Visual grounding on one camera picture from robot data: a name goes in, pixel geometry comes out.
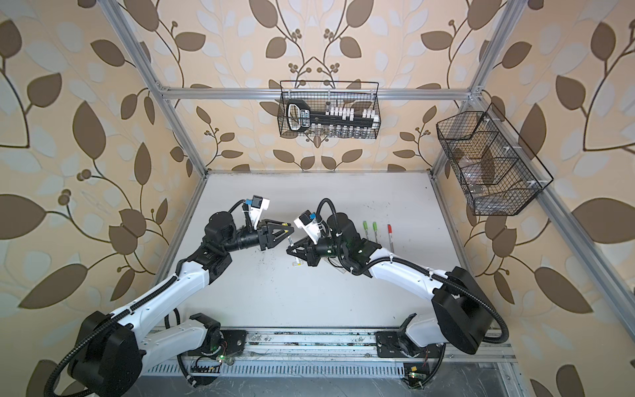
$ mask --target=floor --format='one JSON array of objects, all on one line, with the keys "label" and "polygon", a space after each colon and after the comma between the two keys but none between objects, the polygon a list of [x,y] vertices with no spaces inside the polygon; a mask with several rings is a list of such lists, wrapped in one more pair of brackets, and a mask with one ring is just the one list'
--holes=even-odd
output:
[{"label": "floor", "polygon": [[500,372],[478,364],[443,363],[423,391],[396,379],[221,377],[192,389],[181,376],[141,377],[124,397],[506,397]]},{"label": "floor", "polygon": [[[175,262],[200,244],[207,221],[237,200],[254,194],[269,198],[262,218],[292,222],[314,211],[324,197],[353,220],[378,224],[379,243],[421,266],[452,270],[455,249],[426,173],[213,174]],[[329,215],[327,206],[323,215]],[[236,225],[244,224],[240,211]],[[305,236],[292,235],[294,241]],[[189,298],[184,316],[202,312],[223,326],[382,327],[399,326],[411,313],[432,310],[429,302],[384,280],[342,274],[322,261],[317,267],[292,266],[282,242],[273,250],[250,248],[232,253],[233,262],[214,284]]]}]

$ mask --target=mounting plate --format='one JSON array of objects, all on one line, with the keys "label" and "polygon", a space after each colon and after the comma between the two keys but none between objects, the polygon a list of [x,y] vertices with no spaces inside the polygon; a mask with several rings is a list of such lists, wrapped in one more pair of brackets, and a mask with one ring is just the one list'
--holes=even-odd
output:
[{"label": "mounting plate", "polygon": [[428,358],[439,358],[439,348],[435,344],[429,344],[425,350],[414,357],[403,354],[397,342],[397,332],[378,331],[375,332],[377,342],[377,356],[379,358],[424,358],[427,353]]}]

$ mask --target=cable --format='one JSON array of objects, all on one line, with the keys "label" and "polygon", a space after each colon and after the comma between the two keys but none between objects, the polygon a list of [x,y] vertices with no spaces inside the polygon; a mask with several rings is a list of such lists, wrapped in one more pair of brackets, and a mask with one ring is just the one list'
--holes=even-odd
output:
[{"label": "cable", "polygon": [[243,203],[243,212],[244,212],[244,224],[247,227],[247,230],[253,232],[253,225],[251,224],[251,218],[249,217],[249,206],[247,203]]},{"label": "cable", "polygon": [[336,269],[345,269],[344,266],[337,266],[336,264],[334,264],[333,262],[331,262],[331,258],[326,258],[326,260],[328,261],[328,263],[330,263],[331,265],[333,265],[333,267],[335,267]]},{"label": "cable", "polygon": [[322,216],[319,214],[322,211],[322,207],[324,204],[328,204],[329,208],[331,208],[331,212],[333,213],[333,230],[335,231],[335,252],[337,253],[337,259],[340,261],[340,264],[344,264],[344,260],[342,259],[342,250],[340,249],[340,245],[342,242],[342,231],[340,230],[340,224],[337,222],[337,211],[335,211],[335,205],[329,198],[323,198],[322,201],[317,205],[316,210],[316,221],[318,223],[322,222]]},{"label": "cable", "polygon": [[430,382],[430,380],[436,375],[437,371],[439,370],[439,367],[441,366],[441,362],[443,361],[443,356],[445,355],[445,343],[443,344],[443,346],[441,346],[441,350],[439,351],[439,359],[437,360],[436,364],[434,364],[434,368],[432,369],[432,371],[430,371],[430,375],[428,375],[427,378],[425,378],[423,381],[419,382],[419,387],[413,387],[414,389],[423,389],[424,386]]},{"label": "cable", "polygon": [[234,205],[232,206],[232,208],[231,208],[228,212],[229,212],[229,213],[234,212],[234,210],[235,210],[236,208],[238,208],[238,206],[239,206],[240,204],[243,204],[243,203],[244,203],[244,199],[242,199],[242,200],[238,200],[238,202],[237,202],[236,204],[234,204]]},{"label": "cable", "polygon": [[[183,262],[185,261],[186,260],[180,260],[179,263],[177,264],[177,274],[180,274],[181,268],[183,267]],[[174,282],[176,282],[176,280],[178,279],[177,274],[172,276],[164,285],[159,287],[150,295],[146,296],[145,298],[143,298],[136,304],[133,304],[132,306],[130,306],[130,310],[125,309],[124,311],[117,314],[116,316],[106,320],[103,324],[98,326],[94,331],[89,333],[84,339],[82,339],[79,343],[77,343],[75,347],[73,347],[72,350],[69,351],[68,354],[66,354],[66,356],[60,361],[60,363],[51,372],[51,375],[48,377],[48,380],[46,381],[46,384],[44,385],[44,397],[61,397],[58,394],[55,394],[55,382],[57,381],[58,377],[62,373],[62,370],[64,370],[64,367],[66,367],[70,363],[73,357],[75,357],[82,349],[84,349],[84,347],[86,347],[94,338],[98,337],[102,332],[108,330],[109,328],[114,327],[121,319],[123,319],[124,317],[126,317],[127,315],[131,313],[134,313],[135,310],[137,310],[139,307],[150,302],[152,299],[156,298],[160,293],[168,289],[168,287],[174,284]],[[85,397],[92,393],[93,393],[92,391],[86,389],[84,391],[80,391],[66,397]]]},{"label": "cable", "polygon": [[466,297],[472,299],[474,302],[478,303],[479,306],[481,306],[483,309],[485,309],[485,311],[487,311],[490,316],[492,316],[493,319],[496,320],[496,322],[498,323],[498,325],[500,326],[500,335],[498,337],[495,338],[491,338],[491,337],[484,337],[483,338],[483,342],[487,342],[487,343],[494,343],[494,344],[500,344],[500,343],[505,343],[507,342],[507,339],[509,338],[509,329],[507,327],[507,324],[505,323],[505,320],[503,320],[503,317],[500,316],[500,314],[498,312],[496,312],[496,310],[494,310],[494,308],[490,305],[488,305],[486,302],[484,302],[482,299],[480,299],[479,297],[475,296],[473,293],[471,293],[470,291],[466,290],[464,287],[444,278],[439,276],[438,274],[430,274],[430,272],[426,269],[424,269],[421,266],[415,265],[414,263],[410,262],[409,260],[405,260],[402,258],[390,258],[390,257],[382,257],[382,258],[377,258],[377,259],[373,259],[371,260],[366,266],[364,266],[358,273],[353,273],[351,272],[353,275],[355,276],[360,276],[362,274],[364,274],[365,271],[367,271],[368,269],[370,269],[371,267],[373,267],[374,265],[381,263],[381,262],[388,262],[388,261],[392,261],[392,262],[397,262],[398,264],[402,264],[402,265],[406,265],[411,269],[414,269],[420,273],[422,273],[425,276],[428,276],[430,278],[432,278],[433,280],[436,280],[440,283],[443,283],[445,285],[447,285],[450,288],[453,288],[454,290],[456,290],[458,293],[461,293],[463,295],[465,295]]},{"label": "cable", "polygon": [[[88,345],[88,343],[90,343],[91,340],[99,336],[102,332],[106,331],[108,328],[112,327],[115,323],[117,323],[119,320],[123,319],[129,314],[130,314],[130,311],[128,309],[124,310],[123,312],[117,314],[116,316],[107,320],[105,323],[98,326],[94,331],[89,333],[84,339],[82,339],[78,344],[76,344],[75,347],[73,347],[72,350],[68,354],[66,354],[66,357],[64,357],[60,361],[60,363],[55,367],[55,369],[51,372],[51,375],[48,377],[48,380],[46,381],[46,384],[44,385],[44,397],[60,397],[59,395],[55,394],[54,388],[55,388],[55,382],[57,381],[57,378],[62,373],[62,370],[64,369],[64,367],[66,367],[70,363],[70,361],[73,359],[73,357],[75,357],[80,350],[86,347],[86,345]],[[84,391],[71,394],[70,396],[67,396],[67,397],[85,397],[89,394],[93,394],[93,392],[86,389]]]}]

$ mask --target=vent grille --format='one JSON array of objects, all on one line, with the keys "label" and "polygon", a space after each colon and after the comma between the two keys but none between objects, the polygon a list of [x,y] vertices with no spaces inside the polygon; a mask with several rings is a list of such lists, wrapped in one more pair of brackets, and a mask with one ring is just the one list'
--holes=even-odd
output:
[{"label": "vent grille", "polygon": [[[315,363],[294,364],[289,361],[270,361],[253,363],[237,360],[233,365],[222,365],[220,373],[210,373],[208,366],[199,363],[199,368],[205,373],[192,372],[198,376],[228,376],[228,377],[338,377],[338,378],[395,378],[404,376],[402,363],[358,363],[340,362],[337,364]],[[167,361],[151,368],[145,376],[180,375],[178,365]]]}]

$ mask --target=hanging wire basket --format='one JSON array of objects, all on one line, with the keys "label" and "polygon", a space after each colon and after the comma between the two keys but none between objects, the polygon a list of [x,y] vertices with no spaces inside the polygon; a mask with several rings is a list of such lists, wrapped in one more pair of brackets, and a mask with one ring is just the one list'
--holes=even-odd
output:
[{"label": "hanging wire basket", "polygon": [[[484,112],[461,112],[436,125],[439,143],[475,215],[517,215],[553,181],[513,125],[509,123],[518,142],[510,143],[500,132],[502,114],[491,104]],[[545,173],[534,174],[521,151]]]},{"label": "hanging wire basket", "polygon": [[378,89],[370,81],[283,80],[280,136],[376,139],[382,124]]}]

